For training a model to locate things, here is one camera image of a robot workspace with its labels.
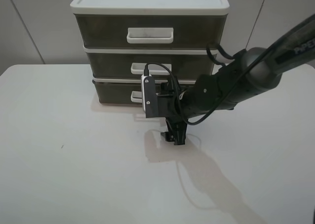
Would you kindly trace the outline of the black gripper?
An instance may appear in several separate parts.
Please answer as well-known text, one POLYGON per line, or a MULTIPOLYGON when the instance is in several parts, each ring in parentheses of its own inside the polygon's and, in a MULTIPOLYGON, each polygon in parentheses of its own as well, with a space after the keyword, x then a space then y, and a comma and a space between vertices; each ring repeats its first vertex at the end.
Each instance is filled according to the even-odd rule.
POLYGON ((177 78, 168 77, 166 82, 156 86, 157 96, 157 118, 169 118, 176 121, 174 125, 168 119, 165 120, 167 131, 161 132, 160 135, 166 142, 174 142, 174 145, 185 145, 187 124, 186 119, 181 115, 178 100, 182 87, 177 78))

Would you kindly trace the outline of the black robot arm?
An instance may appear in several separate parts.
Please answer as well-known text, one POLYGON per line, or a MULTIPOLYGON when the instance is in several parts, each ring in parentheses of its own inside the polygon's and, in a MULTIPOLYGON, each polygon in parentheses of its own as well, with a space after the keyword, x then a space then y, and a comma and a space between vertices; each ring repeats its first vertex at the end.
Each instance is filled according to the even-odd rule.
POLYGON ((216 74, 175 91, 166 118, 167 142, 184 145, 188 125, 203 122, 216 110, 233 110, 249 98, 274 89, 282 74, 315 58, 315 17, 308 17, 268 48, 241 50, 216 74))

